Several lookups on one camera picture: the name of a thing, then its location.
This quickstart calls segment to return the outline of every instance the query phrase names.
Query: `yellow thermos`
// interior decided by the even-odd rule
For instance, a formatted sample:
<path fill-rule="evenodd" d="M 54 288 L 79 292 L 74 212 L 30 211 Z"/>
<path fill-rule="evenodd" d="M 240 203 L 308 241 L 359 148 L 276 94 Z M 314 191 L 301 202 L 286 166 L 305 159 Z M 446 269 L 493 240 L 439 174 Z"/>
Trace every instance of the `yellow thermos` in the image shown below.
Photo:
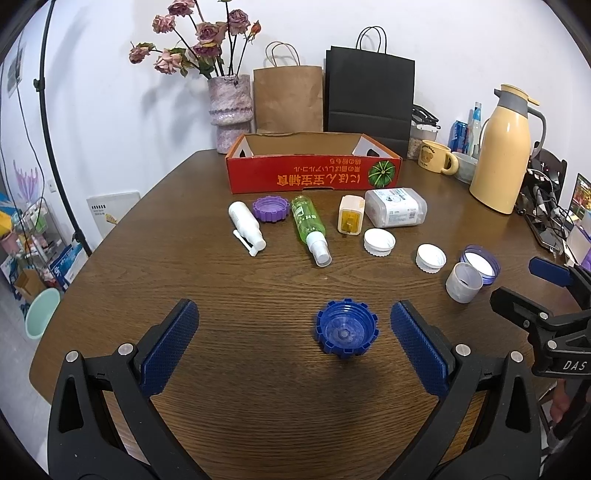
<path fill-rule="evenodd" d="M 546 119 L 528 102 L 539 102 L 517 87 L 501 85 L 495 89 L 499 103 L 488 121 L 480 159 L 476 165 L 470 192 L 478 200 L 497 212 L 511 213 L 517 200 L 521 183 L 530 159 L 530 126 L 527 114 L 542 120 L 543 131 L 539 146 L 532 153 L 535 157 L 544 145 Z"/>

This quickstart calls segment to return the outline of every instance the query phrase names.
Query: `clear plastic box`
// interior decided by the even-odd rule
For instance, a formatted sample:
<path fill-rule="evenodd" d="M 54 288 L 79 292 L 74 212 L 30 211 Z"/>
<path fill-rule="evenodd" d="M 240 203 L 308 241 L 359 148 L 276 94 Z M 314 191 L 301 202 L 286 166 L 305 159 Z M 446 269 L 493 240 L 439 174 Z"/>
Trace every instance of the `clear plastic box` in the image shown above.
<path fill-rule="evenodd" d="M 409 188 L 368 190 L 365 213 L 376 228 L 420 225 L 427 216 L 427 202 Z"/>

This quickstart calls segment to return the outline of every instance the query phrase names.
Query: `green spray bottle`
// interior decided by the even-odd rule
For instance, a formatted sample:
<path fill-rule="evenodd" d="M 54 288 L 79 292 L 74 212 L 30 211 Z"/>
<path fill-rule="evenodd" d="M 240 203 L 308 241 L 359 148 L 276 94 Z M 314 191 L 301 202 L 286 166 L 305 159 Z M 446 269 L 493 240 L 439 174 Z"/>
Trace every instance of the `green spray bottle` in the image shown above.
<path fill-rule="evenodd" d="M 312 200 L 304 195 L 294 198 L 291 201 L 291 211 L 294 214 L 295 225 L 301 241 L 308 245 L 308 249 L 314 255 L 316 265 L 319 267 L 330 265 L 332 257 L 329 252 L 329 244 L 324 237 L 326 230 Z"/>

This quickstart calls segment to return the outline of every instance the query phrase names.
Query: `brown paper bag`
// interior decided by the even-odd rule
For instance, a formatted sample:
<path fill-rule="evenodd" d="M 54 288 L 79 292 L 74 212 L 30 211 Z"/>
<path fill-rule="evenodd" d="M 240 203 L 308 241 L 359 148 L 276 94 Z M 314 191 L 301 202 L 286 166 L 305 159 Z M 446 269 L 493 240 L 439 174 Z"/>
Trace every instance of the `brown paper bag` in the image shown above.
<path fill-rule="evenodd" d="M 293 49 L 297 65 L 277 66 L 275 48 L 280 45 Z M 257 133 L 322 132 L 322 67 L 300 65 L 287 43 L 271 42 L 266 52 L 273 66 L 254 71 Z"/>

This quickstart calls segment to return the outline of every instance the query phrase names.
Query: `trash bin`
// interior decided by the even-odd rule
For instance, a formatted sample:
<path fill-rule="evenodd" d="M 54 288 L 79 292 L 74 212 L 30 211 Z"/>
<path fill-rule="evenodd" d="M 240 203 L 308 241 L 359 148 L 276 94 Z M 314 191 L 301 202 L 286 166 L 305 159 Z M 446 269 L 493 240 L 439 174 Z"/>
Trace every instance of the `trash bin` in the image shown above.
<path fill-rule="evenodd" d="M 60 299 L 60 292 L 57 289 L 48 288 L 33 300 L 25 318 L 25 331 L 30 339 L 39 340 L 42 337 Z"/>

